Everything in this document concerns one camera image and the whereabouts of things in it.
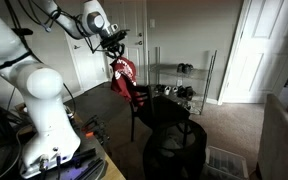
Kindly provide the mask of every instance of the box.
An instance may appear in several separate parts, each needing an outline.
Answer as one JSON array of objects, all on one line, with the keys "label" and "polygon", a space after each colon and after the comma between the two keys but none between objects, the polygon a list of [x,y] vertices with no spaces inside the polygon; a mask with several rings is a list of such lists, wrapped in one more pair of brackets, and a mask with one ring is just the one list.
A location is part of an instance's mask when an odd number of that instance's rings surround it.
[{"label": "box", "polygon": [[246,159],[240,155],[208,146],[204,176],[212,180],[247,180]]}]

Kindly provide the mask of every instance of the light switch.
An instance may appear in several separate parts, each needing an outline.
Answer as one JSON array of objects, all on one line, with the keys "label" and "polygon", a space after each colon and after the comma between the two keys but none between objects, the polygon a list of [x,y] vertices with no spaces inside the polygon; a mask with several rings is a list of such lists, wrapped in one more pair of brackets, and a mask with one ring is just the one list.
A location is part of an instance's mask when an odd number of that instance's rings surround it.
[{"label": "light switch", "polygon": [[155,19],[150,19],[150,28],[155,28]]}]

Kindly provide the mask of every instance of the door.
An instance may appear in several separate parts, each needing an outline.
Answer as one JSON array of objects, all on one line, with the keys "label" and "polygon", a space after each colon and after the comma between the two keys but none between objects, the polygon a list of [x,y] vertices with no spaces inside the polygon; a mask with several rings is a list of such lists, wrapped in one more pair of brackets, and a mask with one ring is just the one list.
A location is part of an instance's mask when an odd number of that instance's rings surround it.
[{"label": "door", "polygon": [[[87,91],[107,82],[103,52],[93,54],[84,39],[75,40],[65,34],[82,90]],[[93,46],[97,46],[100,38],[97,35],[92,36],[91,41]]]},{"label": "door", "polygon": [[119,29],[129,29],[127,37],[121,41],[125,44],[124,57],[131,60],[136,68],[138,84],[146,83],[146,68],[144,59],[144,26],[142,0],[104,0],[104,11],[111,24],[117,24]]},{"label": "door", "polygon": [[263,103],[288,77],[288,0],[253,0],[223,102]]}]

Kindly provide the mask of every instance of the white wall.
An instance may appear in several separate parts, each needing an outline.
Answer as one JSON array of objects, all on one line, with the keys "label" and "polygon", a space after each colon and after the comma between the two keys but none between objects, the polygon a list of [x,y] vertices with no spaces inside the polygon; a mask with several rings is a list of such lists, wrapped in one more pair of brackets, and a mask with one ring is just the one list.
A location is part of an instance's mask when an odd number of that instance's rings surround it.
[{"label": "white wall", "polygon": [[[26,38],[33,52],[45,64],[50,65],[62,75],[64,83],[66,83],[72,93],[79,92],[81,88],[78,83],[63,29],[54,23],[52,32],[46,33],[41,26],[36,25],[24,14],[17,1],[11,1],[11,3],[14,5],[15,12],[19,17],[22,27],[34,31],[32,36],[27,36]],[[41,13],[39,11],[37,12],[42,21],[45,21],[45,16],[41,16]],[[3,0],[0,0],[0,17],[9,24],[10,27],[13,27],[12,20]],[[13,86],[0,77],[0,105],[2,107],[7,107],[12,90]],[[62,92],[63,97],[68,96],[64,88]],[[23,102],[23,98],[16,90],[10,107],[13,108],[14,105],[21,102]]]},{"label": "white wall", "polygon": [[[150,60],[161,47],[161,63],[191,63],[207,68],[218,50],[208,97],[218,99],[232,39],[243,0],[148,0]],[[161,76],[162,83],[175,83],[176,77]],[[184,81],[194,90],[203,90],[202,82]]]}]

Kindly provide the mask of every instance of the red cloth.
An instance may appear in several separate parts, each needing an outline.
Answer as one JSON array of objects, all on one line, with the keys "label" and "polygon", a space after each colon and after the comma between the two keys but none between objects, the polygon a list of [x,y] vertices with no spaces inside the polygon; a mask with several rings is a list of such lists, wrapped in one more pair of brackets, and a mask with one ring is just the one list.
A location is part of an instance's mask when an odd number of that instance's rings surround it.
[{"label": "red cloth", "polygon": [[110,65],[114,72],[111,89],[130,102],[132,100],[131,93],[134,92],[130,91],[127,85],[132,84],[136,86],[136,69],[134,63],[124,57],[119,57]]}]

